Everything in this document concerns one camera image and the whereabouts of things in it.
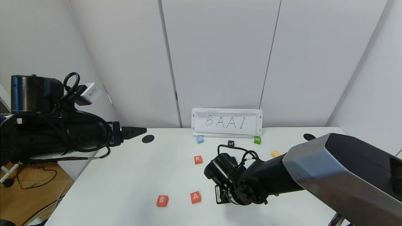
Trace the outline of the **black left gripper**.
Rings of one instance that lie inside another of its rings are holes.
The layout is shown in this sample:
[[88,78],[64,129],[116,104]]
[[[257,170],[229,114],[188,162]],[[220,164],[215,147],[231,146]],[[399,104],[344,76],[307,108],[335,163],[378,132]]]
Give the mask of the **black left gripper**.
[[80,121],[66,125],[67,149],[101,149],[106,146],[119,146],[123,140],[129,140],[147,133],[143,127],[122,127],[117,121]]

